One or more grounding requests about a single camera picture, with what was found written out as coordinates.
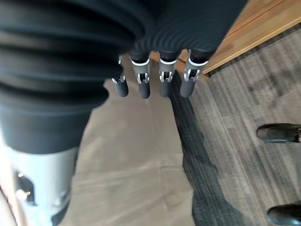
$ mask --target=robotic hand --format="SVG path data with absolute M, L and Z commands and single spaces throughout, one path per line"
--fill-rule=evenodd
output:
M 2 0 L 0 117 L 28 218 L 56 226 L 71 197 L 78 147 L 112 79 L 128 94 L 118 64 L 130 53 L 142 98 L 150 95 L 150 51 L 160 52 L 161 95 L 182 49 L 190 49 L 181 94 L 188 97 L 247 0 Z

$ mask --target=metal bracket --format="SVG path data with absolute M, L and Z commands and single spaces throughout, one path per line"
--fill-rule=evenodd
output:
M 200 74 L 199 69 L 195 70 L 190 68 L 188 69 L 187 73 L 186 72 L 184 73 L 184 80 L 189 81 L 189 79 L 192 79 L 193 82 L 196 82 L 198 80 L 199 74 Z
M 166 62 L 162 59 L 160 59 L 159 62 L 159 75 L 160 75 L 160 81 L 164 82 L 171 82 L 174 76 L 174 71 L 177 65 L 177 60 L 172 62 Z
M 147 73 L 139 73 L 137 76 L 137 81 L 139 84 L 141 84 L 143 81 L 144 83 L 149 83 L 150 82 L 150 77 Z
M 143 81 L 145 83 L 149 83 L 150 81 L 150 58 L 146 62 L 143 63 L 136 63 L 132 61 L 135 76 L 137 78 L 137 81 L 139 84 L 141 84 Z
M 119 81 L 120 81 L 121 83 L 124 83 L 125 80 L 126 80 L 125 74 L 121 75 L 117 80 L 116 80 L 115 78 L 112 78 L 112 81 L 113 81 L 115 84 L 117 84 Z

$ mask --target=black leather shoe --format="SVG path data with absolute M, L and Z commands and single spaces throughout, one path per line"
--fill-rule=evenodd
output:
M 301 125 L 290 123 L 274 123 L 260 126 L 256 135 L 259 139 L 269 143 L 299 143 Z
M 301 205 L 272 207 L 268 210 L 268 218 L 275 225 L 301 225 Z

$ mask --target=gray carpet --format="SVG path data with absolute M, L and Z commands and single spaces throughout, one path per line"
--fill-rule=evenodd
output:
M 171 96 L 197 226 L 267 226 L 266 210 L 301 200 L 301 145 L 265 144 L 258 126 L 301 124 L 301 25 Z M 174 89 L 181 79 L 175 77 Z

